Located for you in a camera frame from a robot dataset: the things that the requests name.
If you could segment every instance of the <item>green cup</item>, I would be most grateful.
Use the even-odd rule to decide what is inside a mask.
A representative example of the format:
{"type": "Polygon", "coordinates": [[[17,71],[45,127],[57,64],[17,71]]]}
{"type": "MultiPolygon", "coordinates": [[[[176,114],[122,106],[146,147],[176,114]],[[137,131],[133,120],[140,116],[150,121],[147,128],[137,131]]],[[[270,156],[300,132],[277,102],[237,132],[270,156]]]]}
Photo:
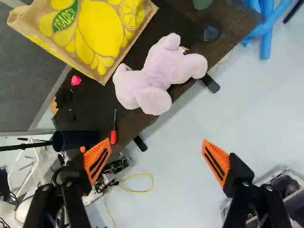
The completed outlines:
{"type": "Polygon", "coordinates": [[[193,0],[193,5],[196,10],[204,10],[208,8],[213,0],[193,0]]]}

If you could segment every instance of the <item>screwdriver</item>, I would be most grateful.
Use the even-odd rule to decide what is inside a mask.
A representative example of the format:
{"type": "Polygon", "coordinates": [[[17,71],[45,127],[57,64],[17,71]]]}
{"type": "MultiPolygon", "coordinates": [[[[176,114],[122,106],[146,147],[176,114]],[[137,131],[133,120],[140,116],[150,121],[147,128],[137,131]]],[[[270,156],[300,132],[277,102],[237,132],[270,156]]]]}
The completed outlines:
{"type": "Polygon", "coordinates": [[[116,109],[114,111],[114,123],[113,128],[111,130],[110,143],[116,144],[117,132],[116,132],[116,109]]]}

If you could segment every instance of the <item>black round object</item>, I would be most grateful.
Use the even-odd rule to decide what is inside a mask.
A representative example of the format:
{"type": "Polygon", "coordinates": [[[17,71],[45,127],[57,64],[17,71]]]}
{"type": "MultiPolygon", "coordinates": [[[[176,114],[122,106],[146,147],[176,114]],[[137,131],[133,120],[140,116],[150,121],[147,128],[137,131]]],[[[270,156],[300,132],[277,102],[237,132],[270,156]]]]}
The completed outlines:
{"type": "Polygon", "coordinates": [[[56,152],[95,145],[99,142],[98,131],[55,131],[52,138],[56,152]]]}

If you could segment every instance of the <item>dark table top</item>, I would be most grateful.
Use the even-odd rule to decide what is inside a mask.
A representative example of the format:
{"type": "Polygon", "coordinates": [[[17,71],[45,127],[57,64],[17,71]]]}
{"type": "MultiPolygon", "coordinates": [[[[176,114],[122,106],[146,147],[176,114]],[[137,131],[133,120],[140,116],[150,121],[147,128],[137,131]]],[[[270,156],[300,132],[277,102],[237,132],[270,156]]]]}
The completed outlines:
{"type": "MultiPolygon", "coordinates": [[[[263,19],[259,13],[239,0],[214,0],[208,9],[203,11],[195,10],[191,0],[153,2],[159,7],[158,12],[123,60],[133,70],[142,69],[150,47],[171,32],[181,36],[182,46],[190,47],[191,52],[205,56],[211,68],[263,19]],[[209,19],[217,19],[222,24],[223,31],[220,37],[211,43],[194,40],[193,31],[209,19]]],[[[184,84],[172,85],[168,90],[172,101],[176,101],[194,83],[195,80],[191,78],[184,84]]],[[[112,147],[112,158],[157,118],[143,113],[140,108],[126,110],[122,107],[117,101],[112,79],[106,86],[102,86],[72,69],[59,89],[57,97],[63,89],[72,89],[73,96],[71,102],[60,108],[54,116],[58,130],[99,130],[103,139],[109,136],[114,109],[117,109],[117,144],[112,147]],[[70,80],[73,75],[82,78],[80,85],[71,86],[70,80]]]]}

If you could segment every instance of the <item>pink object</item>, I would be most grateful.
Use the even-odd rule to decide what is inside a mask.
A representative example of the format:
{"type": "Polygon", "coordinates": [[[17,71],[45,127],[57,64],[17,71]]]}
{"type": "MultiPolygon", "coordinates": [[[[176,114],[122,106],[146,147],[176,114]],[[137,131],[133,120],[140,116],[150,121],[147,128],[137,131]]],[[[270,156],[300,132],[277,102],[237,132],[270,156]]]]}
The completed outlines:
{"type": "Polygon", "coordinates": [[[79,76],[74,75],[71,79],[71,85],[77,86],[81,83],[81,78],[79,76]]]}
{"type": "Polygon", "coordinates": [[[120,64],[113,75],[118,101],[126,109],[141,107],[143,112],[161,115],[172,104],[167,89],[171,84],[185,83],[189,78],[205,76],[208,64],[199,54],[184,55],[181,37],[171,33],[150,48],[142,70],[120,64]]]}

